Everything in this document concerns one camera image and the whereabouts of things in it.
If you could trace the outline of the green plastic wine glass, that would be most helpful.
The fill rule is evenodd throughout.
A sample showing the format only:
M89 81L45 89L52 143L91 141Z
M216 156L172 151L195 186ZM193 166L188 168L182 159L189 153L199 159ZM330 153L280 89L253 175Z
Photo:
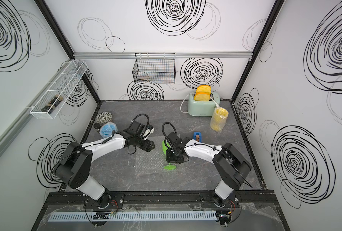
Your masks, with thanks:
M162 150L163 150L164 155L166 156L166 152L167 152L168 148L166 147L165 141L162 142ZM172 165L172 164L167 164L163 168L165 170L174 170L174 169L176 169L176 166Z

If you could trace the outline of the blue tape dispenser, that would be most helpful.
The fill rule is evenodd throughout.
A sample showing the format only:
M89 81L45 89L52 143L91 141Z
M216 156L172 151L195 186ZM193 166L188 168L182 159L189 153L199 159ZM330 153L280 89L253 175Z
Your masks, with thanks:
M202 134L200 132L194 132L193 139L197 142L202 142Z

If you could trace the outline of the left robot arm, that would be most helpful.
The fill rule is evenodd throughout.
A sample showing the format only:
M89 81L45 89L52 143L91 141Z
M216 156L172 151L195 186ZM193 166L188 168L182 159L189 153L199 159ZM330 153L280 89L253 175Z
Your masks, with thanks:
M91 143L72 142L54 165L52 174L72 189L76 189L95 201L111 199L108 190L90 175L91 164L113 151L134 147L146 152L155 149L148 137L154 132L150 124L132 121L128 128L113 131L109 137Z

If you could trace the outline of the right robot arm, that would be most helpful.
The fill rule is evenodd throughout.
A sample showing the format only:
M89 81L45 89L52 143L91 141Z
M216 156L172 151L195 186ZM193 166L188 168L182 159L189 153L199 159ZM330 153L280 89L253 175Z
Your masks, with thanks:
M169 163L181 164L189 157L212 163L221 180L214 190L214 200L225 202L231 193L247 183L251 172L249 161L230 143L211 145L191 138L180 138L172 132L165 137L166 159Z

